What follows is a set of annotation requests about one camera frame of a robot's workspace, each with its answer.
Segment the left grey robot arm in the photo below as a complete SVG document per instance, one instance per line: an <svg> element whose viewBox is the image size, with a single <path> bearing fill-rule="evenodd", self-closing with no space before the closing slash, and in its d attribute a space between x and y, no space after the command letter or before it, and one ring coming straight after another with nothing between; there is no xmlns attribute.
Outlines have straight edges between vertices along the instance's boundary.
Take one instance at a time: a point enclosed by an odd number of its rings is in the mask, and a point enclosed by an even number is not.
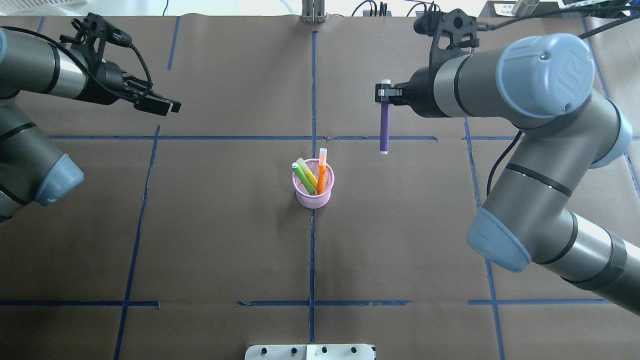
<svg viewBox="0 0 640 360"><path fill-rule="evenodd" d="M137 111L167 116L182 104L153 91L151 74L131 37L90 20L55 40L16 26L1 28L1 223L33 203L50 207L84 179L82 170L41 128L25 100L128 101Z"/></svg>

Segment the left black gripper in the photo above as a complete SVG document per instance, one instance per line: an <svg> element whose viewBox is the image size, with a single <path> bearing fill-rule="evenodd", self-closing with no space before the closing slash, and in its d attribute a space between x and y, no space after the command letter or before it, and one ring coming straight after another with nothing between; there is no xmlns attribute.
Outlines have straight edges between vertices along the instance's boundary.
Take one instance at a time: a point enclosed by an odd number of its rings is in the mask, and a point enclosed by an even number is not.
<svg viewBox="0 0 640 360"><path fill-rule="evenodd" d="M86 84L80 92L81 101L111 105L123 97L136 98L130 102L137 111L156 116L167 116L169 112L178 113L182 107L182 102L153 96L153 92L142 96L149 83L122 70L112 61L100 63L94 78L96 81L87 77Z"/></svg>

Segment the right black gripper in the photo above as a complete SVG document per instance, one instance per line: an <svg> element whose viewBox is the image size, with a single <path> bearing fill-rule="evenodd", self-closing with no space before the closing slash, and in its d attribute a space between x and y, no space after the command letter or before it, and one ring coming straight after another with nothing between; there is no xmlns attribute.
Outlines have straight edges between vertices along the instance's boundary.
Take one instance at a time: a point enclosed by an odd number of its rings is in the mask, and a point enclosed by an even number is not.
<svg viewBox="0 0 640 360"><path fill-rule="evenodd" d="M418 69L407 82L400 84L400 88L390 83L375 85L375 102L393 106L406 104L420 117L446 118L446 115L435 100L434 79L431 69Z"/></svg>

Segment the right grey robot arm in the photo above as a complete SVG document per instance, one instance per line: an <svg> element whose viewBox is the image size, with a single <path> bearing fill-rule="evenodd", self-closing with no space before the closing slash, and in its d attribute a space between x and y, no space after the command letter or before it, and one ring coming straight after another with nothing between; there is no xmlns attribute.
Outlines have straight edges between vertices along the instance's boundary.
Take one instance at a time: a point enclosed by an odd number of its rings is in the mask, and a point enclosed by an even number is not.
<svg viewBox="0 0 640 360"><path fill-rule="evenodd" d="M434 49L408 82L375 85L375 102L421 117L502 117L524 137L466 235L493 264L537 264L639 314L639 248L566 208L585 173L621 157L633 127L593 89L595 64L578 36L519 39L471 54Z"/></svg>

